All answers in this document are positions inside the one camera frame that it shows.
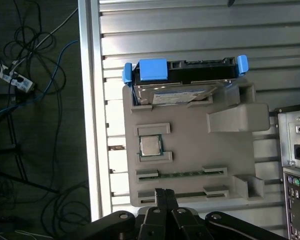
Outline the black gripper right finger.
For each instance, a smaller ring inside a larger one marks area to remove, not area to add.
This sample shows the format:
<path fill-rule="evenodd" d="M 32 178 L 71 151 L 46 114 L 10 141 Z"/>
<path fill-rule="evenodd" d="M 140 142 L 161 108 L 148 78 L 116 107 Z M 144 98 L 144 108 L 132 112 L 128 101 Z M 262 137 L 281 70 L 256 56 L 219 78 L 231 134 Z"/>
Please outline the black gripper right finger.
<path fill-rule="evenodd" d="M 165 190 L 166 208 L 185 240 L 284 240 L 283 236 L 220 211 L 204 219 L 191 210 L 179 207 L 175 192 Z"/>

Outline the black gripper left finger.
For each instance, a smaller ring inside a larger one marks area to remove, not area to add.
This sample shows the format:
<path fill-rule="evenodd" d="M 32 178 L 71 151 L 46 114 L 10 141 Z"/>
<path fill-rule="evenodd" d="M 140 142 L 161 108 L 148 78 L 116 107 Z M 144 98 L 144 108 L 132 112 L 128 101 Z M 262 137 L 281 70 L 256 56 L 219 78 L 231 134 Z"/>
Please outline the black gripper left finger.
<path fill-rule="evenodd" d="M 168 210 L 167 190 L 156 188 L 155 206 L 135 216 L 119 210 L 74 232 L 76 240 L 163 240 Z"/>

